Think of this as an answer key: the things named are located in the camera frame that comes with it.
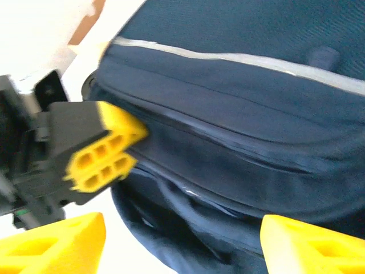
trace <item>gray stripe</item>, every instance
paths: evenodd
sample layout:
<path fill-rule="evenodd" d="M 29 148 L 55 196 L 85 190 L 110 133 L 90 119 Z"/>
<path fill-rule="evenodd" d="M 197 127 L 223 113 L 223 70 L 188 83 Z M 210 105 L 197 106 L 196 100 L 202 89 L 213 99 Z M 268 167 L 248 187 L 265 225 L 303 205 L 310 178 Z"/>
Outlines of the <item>gray stripe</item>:
<path fill-rule="evenodd" d="M 186 58 L 226 60 L 246 65 L 264 67 L 266 69 L 288 73 L 293 76 L 311 79 L 344 91 L 365 95 L 365 81 L 339 75 L 330 71 L 322 70 L 320 68 L 300 65 L 279 59 L 241 53 L 196 53 L 194 51 L 185 50 L 178 47 L 160 45 L 156 42 L 130 40 L 123 37 L 116 37 L 112 43 L 115 45 L 127 47 L 143 47 L 151 50 L 160 50 Z"/>

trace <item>yellow plastic block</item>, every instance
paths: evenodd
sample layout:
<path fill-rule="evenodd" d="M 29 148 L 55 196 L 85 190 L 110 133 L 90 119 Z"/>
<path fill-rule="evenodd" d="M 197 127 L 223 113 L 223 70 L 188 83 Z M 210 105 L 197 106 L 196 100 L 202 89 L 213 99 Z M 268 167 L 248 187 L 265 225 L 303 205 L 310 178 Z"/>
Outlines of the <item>yellow plastic block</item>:
<path fill-rule="evenodd" d="M 97 102 L 100 122 L 109 134 L 74 153 L 64 180 L 73 180 L 73 190 L 95 192 L 116 178 L 125 178 L 137 163 L 123 152 L 148 135 L 148 130 L 130 113 L 106 102 Z"/>
<path fill-rule="evenodd" d="M 277 215 L 266 215 L 261 245 L 269 274 L 364 274 L 365 241 Z"/>
<path fill-rule="evenodd" d="M 106 239 L 91 213 L 0 240 L 0 274 L 93 274 Z"/>

